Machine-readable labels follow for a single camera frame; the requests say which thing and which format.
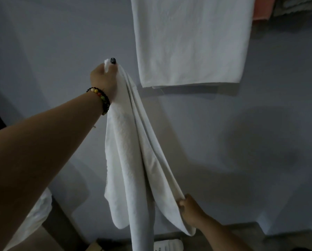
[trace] forearm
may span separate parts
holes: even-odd
[[[101,113],[100,98],[85,93],[0,130],[0,249]]]
[[[209,216],[200,224],[199,229],[214,251],[252,251],[244,241]]]

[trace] orange towel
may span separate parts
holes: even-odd
[[[275,0],[256,0],[253,20],[268,20],[272,14]]]

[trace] white towel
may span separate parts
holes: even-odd
[[[105,61],[108,70],[109,59]],[[165,217],[187,235],[176,200],[183,199],[166,161],[137,88],[119,65],[117,94],[107,113],[105,153],[108,200],[117,228],[130,225],[133,251],[152,251],[155,201]]]
[[[255,0],[132,0],[143,87],[238,83]]]

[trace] beaded bracelet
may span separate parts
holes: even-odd
[[[106,96],[106,94],[102,90],[100,90],[99,88],[96,88],[96,87],[91,87],[86,92],[88,92],[88,91],[94,92],[100,97],[100,99],[102,101],[102,108],[104,110],[102,115],[107,114],[109,106],[111,105],[111,103],[109,102],[109,99]]]

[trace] hand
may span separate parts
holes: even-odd
[[[208,215],[200,208],[198,203],[191,197],[185,195],[184,200],[177,202],[183,219],[192,227],[200,228]]]
[[[101,63],[90,74],[91,87],[101,89],[107,95],[110,102],[112,102],[116,93],[116,73],[116,63],[109,65],[108,72],[105,72],[105,64]]]

